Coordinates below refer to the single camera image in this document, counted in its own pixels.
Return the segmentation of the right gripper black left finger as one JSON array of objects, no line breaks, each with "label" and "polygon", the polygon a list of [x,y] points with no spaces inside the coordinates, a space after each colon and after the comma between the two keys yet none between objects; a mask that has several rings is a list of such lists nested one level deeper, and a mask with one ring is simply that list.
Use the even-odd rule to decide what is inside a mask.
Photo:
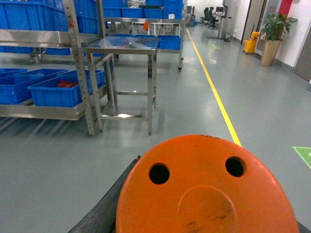
[{"label": "right gripper black left finger", "polygon": [[116,232],[116,212],[121,189],[139,159],[140,156],[128,165],[102,199],[69,231],[70,233]]}]

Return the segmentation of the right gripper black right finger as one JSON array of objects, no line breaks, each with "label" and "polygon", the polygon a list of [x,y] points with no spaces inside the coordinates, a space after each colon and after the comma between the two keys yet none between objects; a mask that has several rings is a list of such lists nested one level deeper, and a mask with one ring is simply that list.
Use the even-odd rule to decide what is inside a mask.
[{"label": "right gripper black right finger", "polygon": [[298,228],[299,228],[300,233],[311,233],[311,230],[309,230],[307,227],[305,227],[299,221],[297,221],[297,224],[298,224]]}]

